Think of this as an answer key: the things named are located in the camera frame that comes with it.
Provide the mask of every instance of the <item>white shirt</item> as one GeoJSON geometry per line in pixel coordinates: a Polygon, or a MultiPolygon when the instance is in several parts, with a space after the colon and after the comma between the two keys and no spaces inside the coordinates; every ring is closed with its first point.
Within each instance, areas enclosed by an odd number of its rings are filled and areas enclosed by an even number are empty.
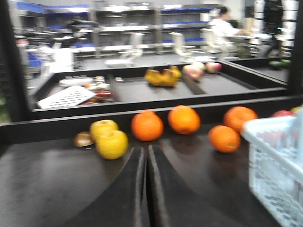
{"type": "Polygon", "coordinates": [[[235,35],[239,29],[234,28],[229,22],[221,19],[213,19],[209,22],[211,29],[215,34],[215,42],[217,44],[229,43],[229,40],[226,38],[230,35],[235,35]]]}

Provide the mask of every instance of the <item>person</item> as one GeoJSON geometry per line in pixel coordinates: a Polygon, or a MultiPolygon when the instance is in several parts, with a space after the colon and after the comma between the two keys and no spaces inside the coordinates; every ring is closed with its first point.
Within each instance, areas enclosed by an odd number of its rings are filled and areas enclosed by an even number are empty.
{"type": "Polygon", "coordinates": [[[219,45],[224,54],[229,55],[231,52],[238,52],[242,56],[247,52],[242,47],[234,45],[228,39],[232,35],[248,35],[248,31],[244,29],[234,28],[228,20],[230,19],[229,10],[223,6],[220,8],[219,16],[209,22],[210,29],[214,32],[215,44],[219,45]]]}
{"type": "Polygon", "coordinates": [[[215,34],[217,44],[229,44],[228,36],[245,35],[248,32],[244,29],[234,28],[228,20],[230,19],[229,10],[223,6],[220,8],[219,16],[209,22],[210,28],[215,34]]]}

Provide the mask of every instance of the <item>shelving unit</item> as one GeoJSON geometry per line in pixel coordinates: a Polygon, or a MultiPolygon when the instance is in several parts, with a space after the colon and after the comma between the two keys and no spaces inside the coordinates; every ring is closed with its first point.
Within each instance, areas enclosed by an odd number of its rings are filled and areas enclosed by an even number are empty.
{"type": "Polygon", "coordinates": [[[92,17],[99,23],[94,40],[97,56],[112,55],[130,47],[130,34],[144,33],[144,52],[161,54],[158,8],[151,5],[94,7],[92,17]]]}
{"type": "MultiPolygon", "coordinates": [[[[65,26],[68,21],[72,19],[91,21],[90,6],[86,4],[48,6],[46,9],[48,12],[47,27],[66,36],[75,35],[70,28],[65,26]]],[[[83,24],[81,27],[85,29],[85,35],[82,38],[86,38],[86,40],[79,41],[72,46],[78,48],[83,56],[95,56],[96,48],[92,36],[94,32],[93,26],[83,24]]]]}
{"type": "Polygon", "coordinates": [[[46,25],[47,11],[45,6],[18,1],[8,1],[8,4],[14,29],[46,25]]]}
{"type": "Polygon", "coordinates": [[[165,5],[160,10],[161,45],[164,48],[173,46],[170,32],[182,33],[187,45],[203,45],[204,39],[200,30],[207,27],[211,19],[210,11],[220,6],[220,4],[165,5]]]}

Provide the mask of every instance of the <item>white grater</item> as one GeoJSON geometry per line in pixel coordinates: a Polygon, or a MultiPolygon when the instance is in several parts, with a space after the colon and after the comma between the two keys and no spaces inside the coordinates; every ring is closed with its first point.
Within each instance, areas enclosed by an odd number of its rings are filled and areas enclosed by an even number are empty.
{"type": "Polygon", "coordinates": [[[89,91],[79,85],[75,85],[38,101],[37,105],[42,109],[75,106],[94,97],[95,95],[96,93],[89,91]]]}

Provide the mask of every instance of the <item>white plastic basket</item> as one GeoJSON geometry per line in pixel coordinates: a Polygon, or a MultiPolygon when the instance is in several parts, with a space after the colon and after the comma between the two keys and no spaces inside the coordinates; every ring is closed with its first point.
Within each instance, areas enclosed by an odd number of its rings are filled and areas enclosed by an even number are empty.
{"type": "Polygon", "coordinates": [[[252,193],[283,227],[303,227],[303,111],[249,121],[252,193]]]}

